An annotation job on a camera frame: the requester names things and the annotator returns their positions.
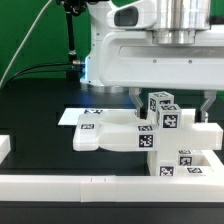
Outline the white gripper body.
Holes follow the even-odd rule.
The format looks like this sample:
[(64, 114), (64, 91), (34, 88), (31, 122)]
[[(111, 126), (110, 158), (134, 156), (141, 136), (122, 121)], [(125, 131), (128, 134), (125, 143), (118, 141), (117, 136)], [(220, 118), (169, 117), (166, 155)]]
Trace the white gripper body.
[(211, 0), (137, 0), (108, 12), (99, 79), (108, 86), (224, 90), (224, 24)]

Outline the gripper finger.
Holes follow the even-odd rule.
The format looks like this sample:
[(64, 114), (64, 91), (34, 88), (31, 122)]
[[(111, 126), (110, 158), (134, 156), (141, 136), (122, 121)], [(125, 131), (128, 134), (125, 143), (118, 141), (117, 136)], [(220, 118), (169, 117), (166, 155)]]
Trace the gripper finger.
[(137, 116), (139, 118), (142, 118), (144, 115), (144, 109), (143, 109), (143, 102), (140, 98), (140, 94), (141, 94), (140, 88), (131, 87), (129, 89), (129, 96), (130, 96), (130, 99), (132, 100), (133, 104), (136, 107)]
[(212, 104), (216, 100), (217, 91), (216, 90), (205, 90), (204, 91), (204, 103), (200, 107), (200, 115), (201, 115), (201, 121), (206, 121), (206, 113), (209, 110), (209, 108), (212, 106)]

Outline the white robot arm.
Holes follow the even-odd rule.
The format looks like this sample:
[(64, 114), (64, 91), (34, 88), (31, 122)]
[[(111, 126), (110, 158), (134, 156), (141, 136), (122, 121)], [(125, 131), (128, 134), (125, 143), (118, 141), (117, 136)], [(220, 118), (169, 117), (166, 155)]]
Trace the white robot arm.
[(224, 21), (210, 16), (211, 0), (136, 0), (118, 7), (90, 0), (91, 51), (83, 83), (126, 87), (137, 116), (142, 88), (204, 90), (210, 107), (224, 90)]

